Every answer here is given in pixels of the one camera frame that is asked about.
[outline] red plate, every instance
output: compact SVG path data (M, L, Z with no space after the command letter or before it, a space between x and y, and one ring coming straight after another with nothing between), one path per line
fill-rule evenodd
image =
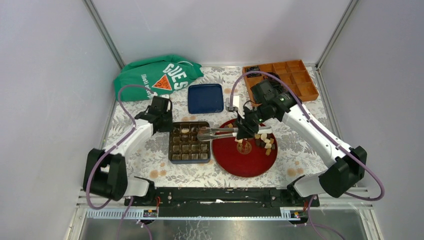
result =
M228 124L234 124L235 119L222 124L220 128ZM274 141L275 149L270 155L266 155L265 148L256 146L255 139L243 140L243 143L234 141L235 137L215 139L212 141L212 151L216 162L230 174L239 177L255 177L270 169L277 159L277 141Z

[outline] floral tablecloth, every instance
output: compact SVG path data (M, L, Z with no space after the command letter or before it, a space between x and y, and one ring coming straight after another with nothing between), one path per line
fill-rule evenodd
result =
M192 84L221 84L224 99L230 96L231 88L242 74L241 67L203 67L204 77ZM312 67L307 67L316 84ZM236 117L233 112L190 114L187 107L188 88L170 95L173 102L173 121L207 121L211 127L219 127L227 120ZM236 94L243 101L249 99L244 81L236 87ZM135 116L144 111L150 100L125 102L124 106ZM306 102L310 112L326 127L330 127L327 115L319 96L317 100ZM226 172L215 158L206 164L172 164L168 160L169 133L156 133L139 147L126 163L127 174L147 178L157 187L285 187L300 175L321 172L326 166L320 157L300 136L276 119L265 122L271 126L278 143L278 155L274 165L264 174L256 177L238 177ZM117 104L110 124L106 145L117 140L131 121Z

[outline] tongs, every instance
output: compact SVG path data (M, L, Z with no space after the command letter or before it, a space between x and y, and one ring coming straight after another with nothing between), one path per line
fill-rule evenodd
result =
M201 127L197 133L197 139L199 141L209 141L214 139L225 139L237 136L239 129L237 127L226 127L226 128L211 128ZM273 129L270 126L260 126L256 134L271 134Z

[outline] green fabric bag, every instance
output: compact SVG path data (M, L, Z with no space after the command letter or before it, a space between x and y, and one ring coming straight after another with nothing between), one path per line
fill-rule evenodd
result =
M171 94L183 89L197 78L203 77L202 66L178 55L152 57L126 65L113 81L116 99L126 85L138 84L151 89L155 94L139 87L128 87L121 93L124 102L140 101Z

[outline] logo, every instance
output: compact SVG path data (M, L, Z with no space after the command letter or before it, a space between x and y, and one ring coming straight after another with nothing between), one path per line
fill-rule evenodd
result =
M252 145L250 142L243 140L243 142L237 143L237 151L241 154L249 154L252 151Z
M165 90L172 91L170 81L168 80L168 76L166 74L164 74L159 79L159 81L157 81L152 87L157 89L165 89Z

